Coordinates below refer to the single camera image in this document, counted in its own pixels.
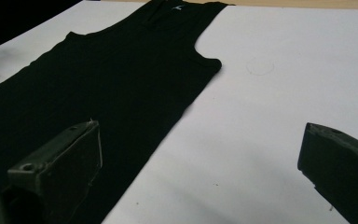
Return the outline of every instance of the logo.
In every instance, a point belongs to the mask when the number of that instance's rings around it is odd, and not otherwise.
[[[181,5],[181,6],[173,7],[172,9],[182,10],[182,7],[184,7],[184,6],[185,6],[185,5]]]

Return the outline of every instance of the black fabric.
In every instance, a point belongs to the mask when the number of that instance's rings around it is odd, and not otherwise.
[[[1,83],[0,186],[10,166],[50,138],[98,120],[103,168],[72,223],[101,223],[220,70],[194,45],[225,6],[149,1],[100,32],[69,33]]]
[[[0,0],[0,45],[31,30],[81,1]]]

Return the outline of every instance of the white table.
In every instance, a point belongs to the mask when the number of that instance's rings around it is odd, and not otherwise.
[[[142,4],[80,2],[6,42],[0,82]],[[358,139],[358,10],[229,6],[196,48],[221,72],[104,224],[348,223],[296,165],[307,122]]]

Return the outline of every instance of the black tank top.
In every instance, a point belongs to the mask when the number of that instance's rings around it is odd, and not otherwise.
[[[101,223],[222,64],[195,43],[226,6],[151,0],[96,33],[67,37],[0,84],[0,186],[64,129],[101,126],[103,168],[71,223]]]

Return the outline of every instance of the armhole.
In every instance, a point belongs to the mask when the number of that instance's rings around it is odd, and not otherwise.
[[[190,48],[186,50],[186,55],[192,61],[199,63],[205,67],[213,67],[217,71],[220,70],[220,68],[222,67],[222,63],[219,59],[204,57],[196,50],[195,45],[191,45]]]
[[[212,21],[217,17],[217,15],[227,6],[227,4],[221,2],[210,2],[205,4],[206,8],[204,12],[201,13],[202,19],[194,27],[191,35],[187,37],[186,54],[187,56],[197,62],[207,67],[214,67],[217,71],[222,67],[222,63],[219,59],[216,58],[206,58],[201,55],[197,49],[197,41],[199,40],[202,33],[208,28]]]
[[[96,31],[96,32],[81,35],[81,34],[73,32],[73,31],[70,31],[66,35],[66,39],[78,40],[78,39],[92,38],[94,36],[103,35],[105,33],[112,31],[112,30],[115,30],[118,26],[121,26],[126,21],[132,20],[133,17],[136,17],[138,14],[142,13],[143,11],[147,11],[154,4],[156,4],[156,1],[150,0],[146,3],[144,3],[143,5],[141,5],[140,7],[136,8],[132,13],[130,13],[130,15],[126,16],[124,19],[122,19],[122,20],[114,23],[113,25],[108,26],[102,30]]]

